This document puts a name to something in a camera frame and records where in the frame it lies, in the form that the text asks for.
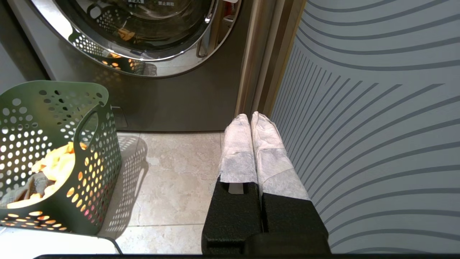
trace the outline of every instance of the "washing machine drum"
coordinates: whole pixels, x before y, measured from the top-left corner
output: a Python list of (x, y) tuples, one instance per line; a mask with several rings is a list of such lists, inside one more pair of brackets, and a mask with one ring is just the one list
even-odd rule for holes
[(212, 0), (66, 0), (65, 4), (102, 37), (130, 49), (160, 52), (185, 48), (188, 40), (201, 36)]

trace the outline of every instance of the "front-loading washing machine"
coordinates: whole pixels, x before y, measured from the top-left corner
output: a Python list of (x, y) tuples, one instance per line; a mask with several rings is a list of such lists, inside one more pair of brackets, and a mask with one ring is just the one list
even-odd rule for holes
[(117, 128), (223, 130), (251, 0), (8, 0), (52, 80), (96, 82)]

